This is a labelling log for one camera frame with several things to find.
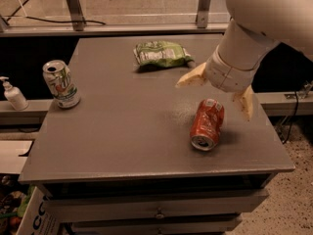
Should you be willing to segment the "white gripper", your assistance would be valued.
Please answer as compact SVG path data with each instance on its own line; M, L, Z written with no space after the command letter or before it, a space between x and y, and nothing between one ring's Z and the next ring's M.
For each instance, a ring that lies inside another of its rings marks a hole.
M251 84L259 68L255 64L250 70L240 70L226 64L215 51L206 61L180 77L177 88L185 86L202 86L207 80L217 89L224 92L236 92L233 102L245 120L253 116L253 90Z

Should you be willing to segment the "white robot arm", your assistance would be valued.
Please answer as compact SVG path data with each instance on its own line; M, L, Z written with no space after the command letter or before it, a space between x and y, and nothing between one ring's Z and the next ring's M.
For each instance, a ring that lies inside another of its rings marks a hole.
M226 0L228 27L208 60L176 85L212 86L234 94L245 118L253 115L253 78L264 57L284 43L313 59L313 0Z

